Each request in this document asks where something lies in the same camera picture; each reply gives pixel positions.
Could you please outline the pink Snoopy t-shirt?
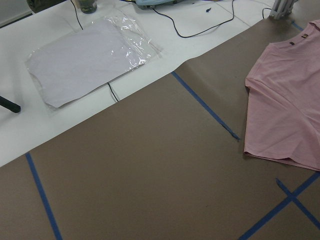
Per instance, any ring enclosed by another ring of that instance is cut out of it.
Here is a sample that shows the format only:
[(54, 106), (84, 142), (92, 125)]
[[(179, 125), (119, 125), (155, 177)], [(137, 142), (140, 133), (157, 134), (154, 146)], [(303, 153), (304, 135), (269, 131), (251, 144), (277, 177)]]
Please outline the pink Snoopy t-shirt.
[(270, 43), (247, 77), (247, 155), (320, 169), (320, 22)]

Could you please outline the paper in plastic sleeve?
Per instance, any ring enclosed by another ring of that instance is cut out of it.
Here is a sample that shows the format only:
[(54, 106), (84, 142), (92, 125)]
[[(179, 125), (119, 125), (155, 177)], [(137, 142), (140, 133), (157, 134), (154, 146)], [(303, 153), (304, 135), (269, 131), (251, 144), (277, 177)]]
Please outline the paper in plastic sleeve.
[(161, 50), (136, 19), (120, 13), (34, 50), (26, 68), (44, 103), (60, 108), (147, 64)]

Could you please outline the light blue device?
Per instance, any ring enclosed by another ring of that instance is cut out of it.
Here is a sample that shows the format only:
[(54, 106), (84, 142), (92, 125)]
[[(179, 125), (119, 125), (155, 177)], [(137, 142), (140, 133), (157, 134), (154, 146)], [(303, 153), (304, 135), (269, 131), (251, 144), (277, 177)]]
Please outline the light blue device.
[(158, 6), (164, 4), (177, 4), (183, 0), (135, 0), (135, 3), (140, 7)]

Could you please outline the dark glass jar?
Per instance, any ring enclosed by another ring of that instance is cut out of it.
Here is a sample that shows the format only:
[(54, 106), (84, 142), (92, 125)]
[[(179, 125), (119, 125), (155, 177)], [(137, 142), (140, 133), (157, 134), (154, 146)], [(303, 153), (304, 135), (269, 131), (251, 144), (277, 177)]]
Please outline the dark glass jar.
[(80, 10), (84, 14), (92, 14), (97, 11), (97, 2), (95, 0), (78, 0)]

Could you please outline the black tripod leg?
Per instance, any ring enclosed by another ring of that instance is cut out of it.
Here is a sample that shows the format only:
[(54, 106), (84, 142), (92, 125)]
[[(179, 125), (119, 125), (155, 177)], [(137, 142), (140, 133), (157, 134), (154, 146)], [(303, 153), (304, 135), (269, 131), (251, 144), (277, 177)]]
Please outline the black tripod leg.
[(4, 108), (10, 110), (13, 113), (20, 113), (21, 112), (21, 107), (18, 104), (14, 103), (14, 102), (12, 102), (2, 96), (0, 96), (0, 105)]

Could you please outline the aluminium frame post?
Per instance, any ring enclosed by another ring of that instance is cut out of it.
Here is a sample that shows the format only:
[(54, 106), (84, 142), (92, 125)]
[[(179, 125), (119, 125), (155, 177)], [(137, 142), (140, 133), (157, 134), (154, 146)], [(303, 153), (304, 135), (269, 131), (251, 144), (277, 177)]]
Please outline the aluminium frame post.
[(269, 17), (275, 20), (284, 18), (292, 13), (293, 6), (297, 0), (275, 0)]

